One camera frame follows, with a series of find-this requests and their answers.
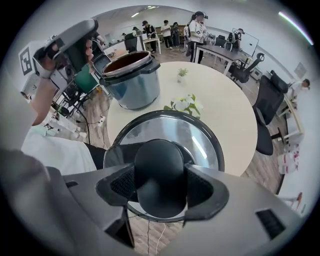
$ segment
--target stainless steel pot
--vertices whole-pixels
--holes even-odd
[[[149,51],[135,51],[106,65],[100,84],[121,107],[140,109],[151,104],[160,94],[159,67]]]

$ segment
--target white bag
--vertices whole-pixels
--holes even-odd
[[[298,171],[299,166],[299,149],[279,155],[277,158],[278,170],[280,174],[290,174]]]

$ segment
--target round white table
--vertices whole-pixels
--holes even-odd
[[[178,69],[188,69],[185,84],[177,82]],[[224,157],[224,172],[242,175],[251,162],[257,145],[257,121],[242,90],[222,73],[201,64],[166,62],[158,69],[159,97],[140,110],[122,108],[113,99],[107,115],[107,131],[112,144],[118,133],[135,118],[170,106],[176,98],[194,94],[202,105],[200,120],[217,137]]]

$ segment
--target wooden floor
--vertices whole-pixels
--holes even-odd
[[[179,51],[179,48],[173,50],[166,49],[164,44],[161,44],[161,53],[154,54],[156,60],[160,63],[172,62],[172,61],[189,61],[190,58],[184,56],[183,53]],[[212,67],[223,73],[225,69],[224,61],[217,61],[216,65],[213,67],[213,57],[207,53],[204,54],[204,58],[201,62],[202,65]],[[243,93],[247,96],[250,103],[253,105],[256,102],[259,83],[256,83],[251,77],[247,83],[240,84],[243,88]],[[100,120],[100,116],[108,116],[108,109],[111,103],[111,98],[106,96],[103,92],[94,92],[92,94],[92,100],[88,100],[84,107],[84,115],[86,116],[88,122],[90,123],[90,140],[91,144],[96,147],[104,147],[105,149],[110,147],[110,142],[108,140],[108,131],[106,122],[104,122],[103,127],[97,127],[95,122]],[[72,116],[75,120],[83,121],[84,119],[77,113]],[[79,124],[85,131],[87,128],[84,123]],[[283,133],[287,134],[286,121],[283,117],[274,117],[268,129],[270,133],[278,133],[278,127]],[[59,137],[74,140],[68,132],[61,132]],[[88,138],[77,139],[79,141],[88,142]],[[252,179],[253,181],[263,185],[272,193],[275,193],[280,184],[281,176],[278,172],[277,156],[283,152],[283,144],[276,140],[273,140],[274,153],[272,156],[266,156],[255,152],[253,159],[243,173],[242,177]],[[148,237],[149,237],[149,255],[156,255],[156,246],[159,237],[165,226],[163,223],[157,223],[150,221],[149,223],[149,236],[148,233],[148,221],[135,216],[133,213],[128,213],[130,216],[130,225],[135,241],[135,251],[137,253],[147,255],[148,254]],[[158,252],[161,251],[166,245],[174,239],[178,233],[182,230],[181,223],[166,223],[166,229],[163,236],[158,244]]]

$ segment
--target hand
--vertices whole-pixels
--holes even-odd
[[[92,41],[91,40],[87,40],[86,44],[85,44],[85,47],[86,47],[85,54],[87,55],[88,62],[91,61],[93,59],[93,57],[94,57],[94,55],[92,54],[91,46],[92,46]],[[52,49],[55,52],[57,52],[58,51],[57,44],[54,44],[52,46]],[[45,70],[52,71],[52,70],[54,70],[56,68],[57,64],[53,59],[49,58],[48,54],[46,54],[44,56],[43,60],[41,61],[41,65]]]

